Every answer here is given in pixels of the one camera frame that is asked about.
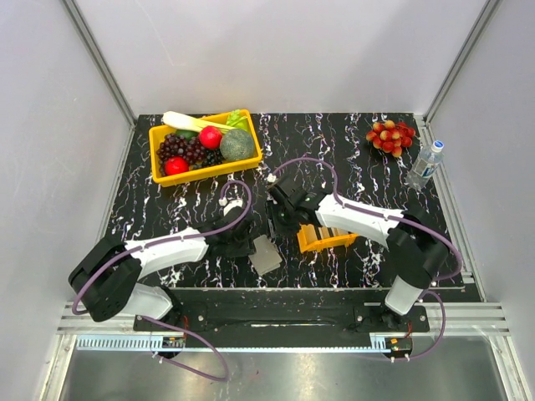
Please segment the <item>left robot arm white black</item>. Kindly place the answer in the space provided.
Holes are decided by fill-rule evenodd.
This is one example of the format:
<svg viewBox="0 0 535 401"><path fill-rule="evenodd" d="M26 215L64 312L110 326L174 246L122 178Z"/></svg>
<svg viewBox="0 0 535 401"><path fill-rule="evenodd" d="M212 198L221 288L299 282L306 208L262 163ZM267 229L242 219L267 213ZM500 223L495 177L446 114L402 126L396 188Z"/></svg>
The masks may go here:
<svg viewBox="0 0 535 401"><path fill-rule="evenodd" d="M206 256L249 256L254 252L251 228L252 213L232 206L215 220L172 235L144 241L104 236L72 270L68 283L94 322L120 313L147 315L161 329L171 330L181 320L177 301L169 291L149 287L140 279Z"/></svg>

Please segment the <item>small yellow card bin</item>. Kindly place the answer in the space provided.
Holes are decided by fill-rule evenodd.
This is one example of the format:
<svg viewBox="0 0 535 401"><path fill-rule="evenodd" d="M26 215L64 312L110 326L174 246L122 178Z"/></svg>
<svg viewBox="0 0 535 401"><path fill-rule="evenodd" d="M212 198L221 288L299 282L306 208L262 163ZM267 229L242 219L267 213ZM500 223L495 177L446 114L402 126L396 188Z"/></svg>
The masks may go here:
<svg viewBox="0 0 535 401"><path fill-rule="evenodd" d="M299 250L302 253L310 252L310 251L322 251L323 249L336 247L336 246L349 247L354 243L354 241L358 237L357 234L349 232L349 234L346 236L329 238L328 240L322 240L322 241L308 242L303 233L302 226L306 226L306 225L301 225L300 230L297 234Z"/></svg>

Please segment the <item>stack of credit cards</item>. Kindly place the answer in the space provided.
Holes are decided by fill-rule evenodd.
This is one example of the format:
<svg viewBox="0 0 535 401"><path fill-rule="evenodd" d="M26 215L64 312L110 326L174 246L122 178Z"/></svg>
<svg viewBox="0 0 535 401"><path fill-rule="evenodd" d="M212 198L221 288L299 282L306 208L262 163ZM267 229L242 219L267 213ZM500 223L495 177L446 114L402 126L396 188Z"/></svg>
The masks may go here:
<svg viewBox="0 0 535 401"><path fill-rule="evenodd" d="M324 226L306 225L302 226L303 233L308 242L328 240L339 236L346 236L349 233L337 228L330 228Z"/></svg>

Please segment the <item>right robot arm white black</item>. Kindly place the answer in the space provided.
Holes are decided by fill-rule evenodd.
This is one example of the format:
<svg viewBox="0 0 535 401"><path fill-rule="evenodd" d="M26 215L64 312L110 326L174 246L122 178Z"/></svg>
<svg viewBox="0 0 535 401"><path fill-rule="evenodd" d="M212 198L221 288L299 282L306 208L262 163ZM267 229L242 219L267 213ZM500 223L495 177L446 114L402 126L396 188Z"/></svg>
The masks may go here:
<svg viewBox="0 0 535 401"><path fill-rule="evenodd" d="M302 226L341 230L382 245L393 257L396 277L380 310L380 321L400 330L420 295L438 278L451 253L446 238L424 226L422 210L369 206L326 190L308 191L287 176L268 177L266 204L273 234L296 234Z"/></svg>

